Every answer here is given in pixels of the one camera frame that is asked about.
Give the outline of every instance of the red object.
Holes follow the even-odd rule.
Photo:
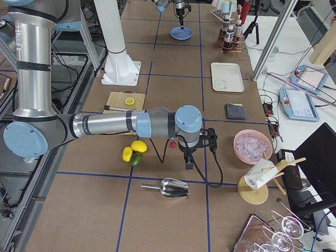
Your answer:
[[[246,16],[247,16],[248,12],[250,11],[251,4],[252,4],[252,2],[248,1],[248,0],[245,0],[245,2],[244,2],[243,10],[242,10],[241,16],[240,16],[242,25],[245,23]]]

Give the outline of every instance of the white tray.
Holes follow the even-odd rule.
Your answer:
[[[211,63],[212,88],[219,92],[243,92],[240,68],[235,63]]]

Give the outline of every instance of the blue cable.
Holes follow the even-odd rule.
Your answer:
[[[317,227],[317,229],[316,229],[316,234],[315,234],[315,237],[314,237],[314,240],[313,240],[313,244],[311,245],[310,252],[314,252],[314,251],[313,251],[314,243],[315,243],[315,241],[316,241],[317,234],[319,233],[319,229],[320,229],[320,226],[322,225],[322,222],[324,221],[324,219],[326,218],[326,216],[327,216],[328,214],[332,213],[332,212],[334,212],[334,211],[329,211],[329,212],[327,212],[327,213],[323,216],[323,218],[321,219],[321,221],[320,221],[320,223],[319,223],[319,225],[318,225],[318,227]]]

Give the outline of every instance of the ice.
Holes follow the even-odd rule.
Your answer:
[[[267,145],[263,141],[258,141],[251,135],[238,138],[235,146],[241,156],[252,162],[258,162],[263,158],[264,152],[267,150]]]

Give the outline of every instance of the wooden disc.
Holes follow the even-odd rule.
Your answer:
[[[260,205],[267,200],[268,188],[267,185],[263,185],[259,189],[252,189],[249,187],[244,177],[241,177],[238,181],[238,192],[243,200],[252,205]]]

